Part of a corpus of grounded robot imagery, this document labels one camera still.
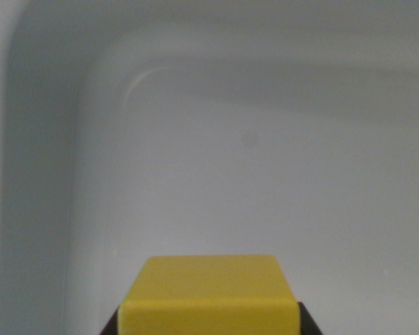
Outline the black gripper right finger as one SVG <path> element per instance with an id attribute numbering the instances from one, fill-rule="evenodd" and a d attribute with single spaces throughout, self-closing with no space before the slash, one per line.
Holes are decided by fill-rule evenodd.
<path id="1" fill-rule="evenodd" d="M 306 306 L 299 301 L 298 307 L 300 310 L 300 334 L 301 335 L 323 335 L 321 329 L 312 318 Z"/>

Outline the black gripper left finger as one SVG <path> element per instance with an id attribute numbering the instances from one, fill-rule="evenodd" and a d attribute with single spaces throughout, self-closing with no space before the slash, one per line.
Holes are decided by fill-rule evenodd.
<path id="1" fill-rule="evenodd" d="M 107 321 L 104 328 L 101 330 L 100 335 L 118 335 L 119 334 L 118 315 L 119 315 L 119 306 L 116 308 L 115 312 Z"/>

